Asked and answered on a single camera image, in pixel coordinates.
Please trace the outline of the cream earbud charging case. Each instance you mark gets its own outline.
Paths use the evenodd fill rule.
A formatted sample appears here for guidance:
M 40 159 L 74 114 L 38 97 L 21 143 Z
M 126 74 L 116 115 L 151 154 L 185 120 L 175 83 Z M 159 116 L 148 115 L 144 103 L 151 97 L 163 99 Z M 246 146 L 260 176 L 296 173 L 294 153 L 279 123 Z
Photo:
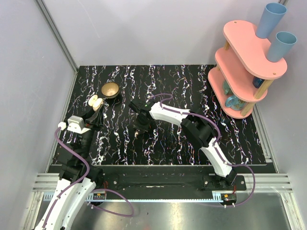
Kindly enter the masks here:
M 99 98 L 97 94 L 93 95 L 88 100 L 88 105 L 92 107 L 94 111 L 97 111 L 102 105 L 104 104 L 104 101 L 102 98 Z

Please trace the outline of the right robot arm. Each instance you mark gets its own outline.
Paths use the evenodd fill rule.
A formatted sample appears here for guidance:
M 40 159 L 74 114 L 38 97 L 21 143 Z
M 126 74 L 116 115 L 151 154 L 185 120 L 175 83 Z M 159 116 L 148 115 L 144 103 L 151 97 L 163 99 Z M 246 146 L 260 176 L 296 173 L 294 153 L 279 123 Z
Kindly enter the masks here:
M 219 176 L 219 187 L 228 190 L 234 186 L 237 173 L 218 145 L 220 132 L 214 122 L 188 109 L 174 108 L 161 102 L 133 99 L 129 107 L 137 114 L 134 127 L 138 131 L 149 131 L 156 120 L 181 128 L 193 148 L 202 151 L 210 161 L 215 174 Z

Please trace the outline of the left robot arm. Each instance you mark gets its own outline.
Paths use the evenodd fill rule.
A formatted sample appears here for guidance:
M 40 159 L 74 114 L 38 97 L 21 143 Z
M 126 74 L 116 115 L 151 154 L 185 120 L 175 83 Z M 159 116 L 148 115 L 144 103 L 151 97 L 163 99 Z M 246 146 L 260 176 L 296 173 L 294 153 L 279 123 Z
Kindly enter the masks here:
M 58 124 L 56 132 L 68 130 L 77 139 L 66 145 L 56 137 L 62 153 L 59 180 L 45 214 L 35 227 L 37 230 L 70 230 L 91 191 L 103 186 L 102 171 L 90 166 L 88 160 L 94 133 L 103 126 L 103 101 L 89 105 L 84 115 L 72 115 Z

